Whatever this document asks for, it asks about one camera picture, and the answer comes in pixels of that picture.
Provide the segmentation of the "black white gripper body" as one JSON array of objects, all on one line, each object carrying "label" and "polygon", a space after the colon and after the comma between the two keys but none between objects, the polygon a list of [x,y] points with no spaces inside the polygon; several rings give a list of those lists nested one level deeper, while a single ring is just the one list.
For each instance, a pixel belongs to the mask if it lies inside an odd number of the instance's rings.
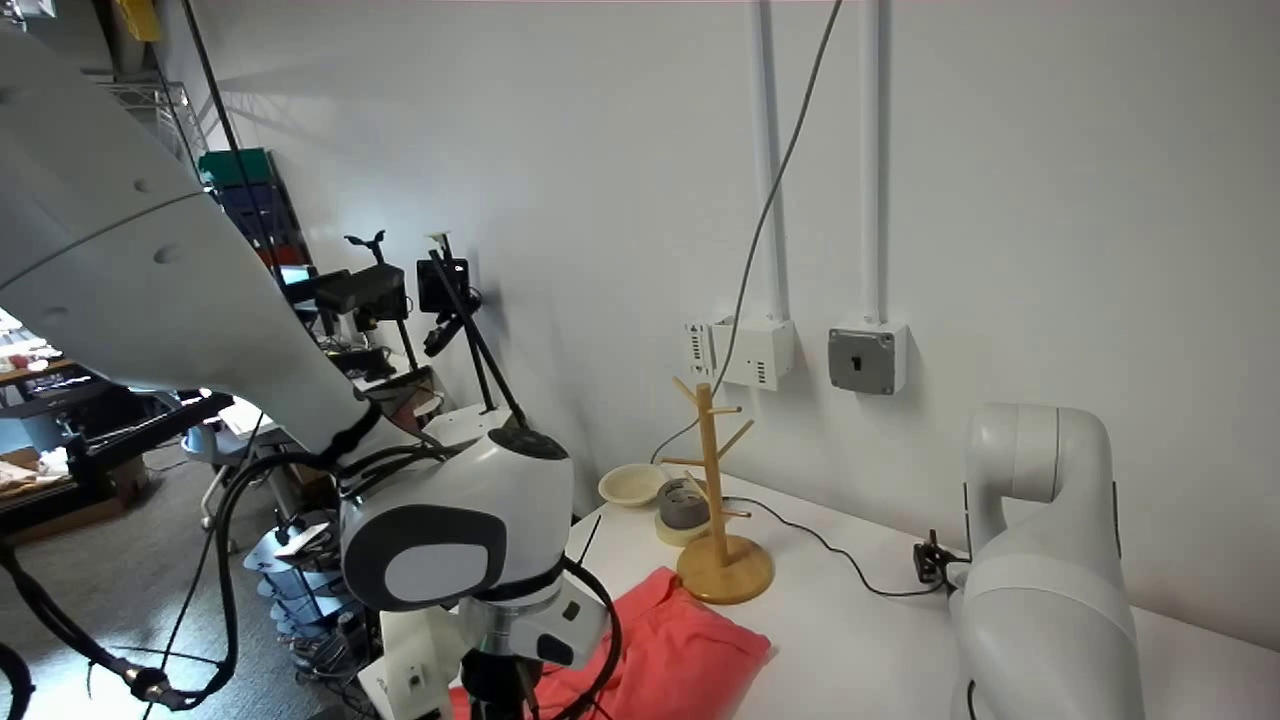
[{"label": "black white gripper body", "polygon": [[579,669],[609,633],[609,587],[566,562],[517,602],[386,611],[381,720],[526,720],[543,663]]}]

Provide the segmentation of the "white static robot arm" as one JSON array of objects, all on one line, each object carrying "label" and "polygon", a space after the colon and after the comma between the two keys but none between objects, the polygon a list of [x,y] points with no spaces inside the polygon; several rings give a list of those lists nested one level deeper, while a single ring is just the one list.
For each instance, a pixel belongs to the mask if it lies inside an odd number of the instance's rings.
[{"label": "white static robot arm", "polygon": [[980,410],[970,523],[960,720],[1145,720],[1109,430],[1082,410]]}]

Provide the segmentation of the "white moving robot arm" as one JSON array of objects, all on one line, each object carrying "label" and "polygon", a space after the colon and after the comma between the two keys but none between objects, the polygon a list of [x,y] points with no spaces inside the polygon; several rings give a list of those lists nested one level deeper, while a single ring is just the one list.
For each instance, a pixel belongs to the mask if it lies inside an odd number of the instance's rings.
[{"label": "white moving robot arm", "polygon": [[386,628],[359,669],[386,720],[427,720],[453,690],[517,713],[530,676],[588,663],[609,633],[605,587],[566,562],[569,453],[530,422],[459,453],[395,425],[157,138],[11,23],[0,308],[108,382],[232,392],[333,471],[342,572]]}]

